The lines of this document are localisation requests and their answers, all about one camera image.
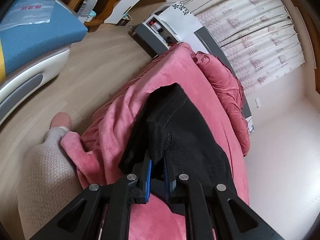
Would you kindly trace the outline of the black pants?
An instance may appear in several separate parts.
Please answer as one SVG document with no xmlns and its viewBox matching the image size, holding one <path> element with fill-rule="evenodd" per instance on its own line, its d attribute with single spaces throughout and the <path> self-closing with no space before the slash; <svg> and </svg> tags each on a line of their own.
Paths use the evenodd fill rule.
<svg viewBox="0 0 320 240">
<path fill-rule="evenodd" d="M 177 83 L 153 91 L 132 128 L 119 169 L 129 173 L 147 153 L 152 161 L 151 192 L 166 201 L 163 155 L 169 150 L 175 175 L 186 173 L 203 186 L 225 184 L 233 192 L 227 155 Z"/>
</svg>

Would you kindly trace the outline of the pink fleece bed blanket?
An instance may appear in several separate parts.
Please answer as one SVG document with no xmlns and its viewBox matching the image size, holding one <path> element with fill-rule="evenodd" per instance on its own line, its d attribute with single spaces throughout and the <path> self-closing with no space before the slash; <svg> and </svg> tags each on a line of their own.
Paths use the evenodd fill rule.
<svg viewBox="0 0 320 240">
<path fill-rule="evenodd" d="M 82 187 L 113 184 L 149 157 L 155 183 L 146 204 L 131 206 L 129 239 L 185 239 L 184 206 L 165 201 L 164 155 L 177 174 L 203 186 L 225 184 L 247 203 L 244 101 L 240 81 L 217 57 L 180 43 L 101 107 L 83 135 L 68 132 L 61 146 Z"/>
</svg>

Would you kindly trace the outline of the person's leg in beige trousers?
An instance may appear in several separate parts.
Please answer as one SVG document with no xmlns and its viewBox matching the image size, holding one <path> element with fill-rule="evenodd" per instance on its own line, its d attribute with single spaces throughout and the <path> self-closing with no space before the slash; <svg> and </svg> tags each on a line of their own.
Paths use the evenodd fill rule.
<svg viewBox="0 0 320 240">
<path fill-rule="evenodd" d="M 82 191 L 75 166 L 60 145 L 69 132 L 50 128 L 44 142 L 26 154 L 18 185 L 18 211 L 25 239 L 30 239 Z"/>
</svg>

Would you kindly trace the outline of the pink slipper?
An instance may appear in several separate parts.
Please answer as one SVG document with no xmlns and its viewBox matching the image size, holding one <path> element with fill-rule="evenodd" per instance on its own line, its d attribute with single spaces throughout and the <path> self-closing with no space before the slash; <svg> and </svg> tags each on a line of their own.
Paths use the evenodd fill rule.
<svg viewBox="0 0 320 240">
<path fill-rule="evenodd" d="M 60 127 L 65 131 L 70 131 L 72 128 L 72 120 L 69 114 L 65 112 L 57 113 L 51 120 L 50 128 Z"/>
</svg>

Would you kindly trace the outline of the pink rumpled duvet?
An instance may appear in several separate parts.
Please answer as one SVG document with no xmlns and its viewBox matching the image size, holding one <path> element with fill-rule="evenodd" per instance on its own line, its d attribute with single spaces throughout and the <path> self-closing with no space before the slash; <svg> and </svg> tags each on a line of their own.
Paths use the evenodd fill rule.
<svg viewBox="0 0 320 240">
<path fill-rule="evenodd" d="M 248 122 L 242 114 L 242 98 L 235 78 L 219 61 L 206 56 L 194 61 L 203 72 L 227 113 L 243 155 L 250 149 Z"/>
</svg>

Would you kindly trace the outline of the grey bed headboard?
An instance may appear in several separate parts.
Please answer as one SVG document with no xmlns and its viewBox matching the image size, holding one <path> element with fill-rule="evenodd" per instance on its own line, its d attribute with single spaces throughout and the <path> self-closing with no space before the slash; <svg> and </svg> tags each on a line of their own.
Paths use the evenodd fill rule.
<svg viewBox="0 0 320 240">
<path fill-rule="evenodd" d="M 219 61 L 225 68 L 229 70 L 229 72 L 233 75 L 233 77 L 236 80 L 236 83 L 238 84 L 240 88 L 240 94 L 242 98 L 242 114 L 246 120 L 249 120 L 249 118 L 252 117 L 252 112 L 249 108 L 244 88 L 240 82 L 240 80 L 236 77 L 235 71 L 233 67 L 231 66 L 230 62 L 228 61 L 226 55 L 216 42 L 215 38 L 213 38 L 212 34 L 208 31 L 206 27 L 202 27 L 199 30 L 194 32 L 195 37 L 199 40 L 200 44 L 203 45 L 204 49 L 206 49 L 207 53 L 198 51 L 196 53 L 196 58 L 200 59 L 201 56 L 209 57 L 210 59 L 216 59 Z"/>
</svg>

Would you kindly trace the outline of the white floral bedside cabinet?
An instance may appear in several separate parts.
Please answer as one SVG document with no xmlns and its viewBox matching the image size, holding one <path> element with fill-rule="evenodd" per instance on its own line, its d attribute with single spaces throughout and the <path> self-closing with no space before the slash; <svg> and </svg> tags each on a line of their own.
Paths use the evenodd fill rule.
<svg viewBox="0 0 320 240">
<path fill-rule="evenodd" d="M 157 55 L 183 42 L 202 28 L 202 24 L 180 1 L 159 14 L 152 14 L 134 27 L 133 34 L 144 41 Z"/>
</svg>

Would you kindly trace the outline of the white patterned curtain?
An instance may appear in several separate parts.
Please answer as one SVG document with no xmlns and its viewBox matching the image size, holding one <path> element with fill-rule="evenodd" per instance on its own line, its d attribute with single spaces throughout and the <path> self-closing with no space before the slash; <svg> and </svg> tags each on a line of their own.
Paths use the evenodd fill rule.
<svg viewBox="0 0 320 240">
<path fill-rule="evenodd" d="M 304 64 L 281 0 L 227 0 L 197 15 L 231 64 L 246 95 Z"/>
</svg>

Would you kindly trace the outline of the clear plastic bag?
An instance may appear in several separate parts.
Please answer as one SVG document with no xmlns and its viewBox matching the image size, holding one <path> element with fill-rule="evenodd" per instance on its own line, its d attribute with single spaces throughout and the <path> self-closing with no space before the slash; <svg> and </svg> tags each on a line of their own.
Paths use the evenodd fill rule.
<svg viewBox="0 0 320 240">
<path fill-rule="evenodd" d="M 55 0 L 18 0 L 1 21 L 1 31 L 21 25 L 49 23 Z"/>
</svg>

